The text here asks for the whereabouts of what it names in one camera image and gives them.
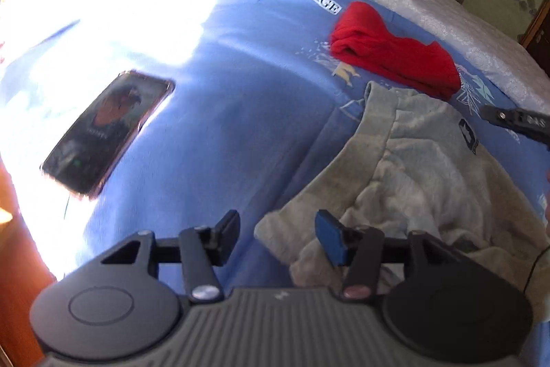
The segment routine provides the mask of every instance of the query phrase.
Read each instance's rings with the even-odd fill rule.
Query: smartphone
[[[41,166],[78,197],[100,193],[117,161],[175,83],[123,72],[78,117]]]

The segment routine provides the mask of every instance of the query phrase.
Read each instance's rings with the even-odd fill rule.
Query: white comforter
[[[550,114],[550,78],[517,42],[455,0],[373,0],[448,43],[519,107]]]

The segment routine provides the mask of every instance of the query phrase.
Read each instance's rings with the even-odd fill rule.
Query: cable
[[[69,208],[70,194],[67,195],[67,204],[65,204],[65,211],[63,212],[63,221],[67,217],[67,209]]]
[[[527,281],[525,282],[525,286],[523,288],[523,294],[525,295],[525,292],[527,290],[527,287],[529,286],[529,282],[531,281],[531,277],[533,276],[533,272],[535,271],[535,267],[537,266],[538,260],[542,258],[542,256],[550,250],[550,246],[543,249],[541,253],[538,254],[537,258],[535,258],[535,261],[533,262],[533,265],[531,266],[531,272],[529,273],[529,276],[527,277]]]

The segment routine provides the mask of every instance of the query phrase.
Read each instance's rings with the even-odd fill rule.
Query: red towel
[[[453,59],[438,43],[424,45],[392,35],[378,12],[364,2],[352,2],[342,13],[331,35],[331,54],[444,100],[460,89]]]

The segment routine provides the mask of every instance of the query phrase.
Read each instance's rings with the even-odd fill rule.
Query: gray towel
[[[375,226],[405,238],[423,230],[522,289],[550,242],[543,223],[512,180],[449,104],[411,89],[370,82],[361,124],[339,155],[255,235],[290,266],[298,286],[339,288],[315,238],[314,218],[327,209],[350,227]],[[550,264],[538,264],[527,295],[535,320],[550,319]],[[388,266],[382,284],[403,278]]]

